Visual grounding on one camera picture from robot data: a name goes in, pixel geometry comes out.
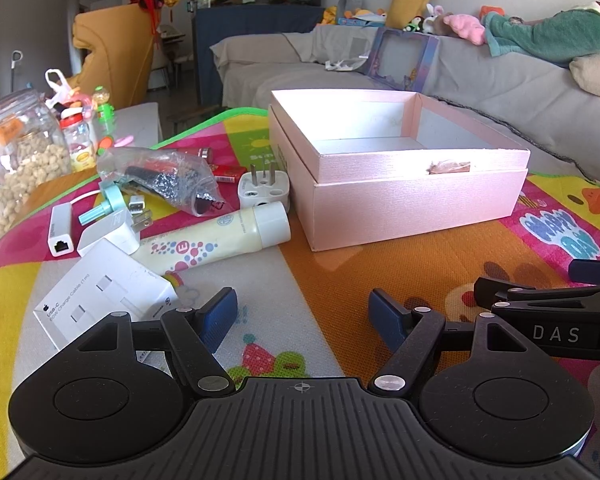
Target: clear plastic bag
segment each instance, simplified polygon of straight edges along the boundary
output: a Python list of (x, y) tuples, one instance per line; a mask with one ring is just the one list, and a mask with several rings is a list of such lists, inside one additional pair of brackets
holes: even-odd
[(104, 182), (155, 194), (195, 216), (210, 215), (224, 202), (205, 159), (176, 150), (109, 148), (98, 159), (98, 174)]

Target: white power adapter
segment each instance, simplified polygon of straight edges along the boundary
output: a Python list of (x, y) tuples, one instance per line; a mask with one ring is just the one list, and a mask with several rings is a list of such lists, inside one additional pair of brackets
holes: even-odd
[(78, 254), (84, 256), (103, 238), (126, 254), (135, 253), (140, 247), (140, 231), (149, 225), (151, 225), (149, 212), (133, 217), (126, 207), (114, 211), (82, 232), (78, 243)]
[(49, 234), (46, 239), (51, 255), (55, 258), (74, 252), (71, 240), (71, 203), (54, 206), (51, 210)]
[(238, 198), (240, 209), (257, 205), (282, 202), (285, 211), (289, 212), (289, 176), (284, 171), (276, 169), (276, 163), (269, 165), (269, 171), (257, 171), (251, 165), (251, 173), (245, 173), (238, 183)]

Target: pink box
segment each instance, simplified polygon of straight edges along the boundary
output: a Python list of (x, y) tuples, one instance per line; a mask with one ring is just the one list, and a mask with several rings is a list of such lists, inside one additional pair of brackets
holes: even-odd
[(277, 90), (269, 139), (314, 251), (508, 216), (529, 151), (414, 92)]

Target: navy blue cloth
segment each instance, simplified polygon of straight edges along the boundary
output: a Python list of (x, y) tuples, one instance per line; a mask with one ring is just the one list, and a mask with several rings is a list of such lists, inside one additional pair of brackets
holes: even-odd
[(212, 45), (230, 36), (311, 32), (322, 20), (323, 7), (302, 5), (242, 5), (198, 9), (193, 19), (200, 104), (222, 104), (222, 82)]

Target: green blanket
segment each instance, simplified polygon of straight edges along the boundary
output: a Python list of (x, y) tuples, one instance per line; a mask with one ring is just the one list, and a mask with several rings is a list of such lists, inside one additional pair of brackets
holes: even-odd
[(484, 17), (492, 56), (521, 52), (558, 64), (600, 52), (600, 15), (593, 10), (559, 12), (535, 25), (514, 25), (508, 16), (490, 12)]

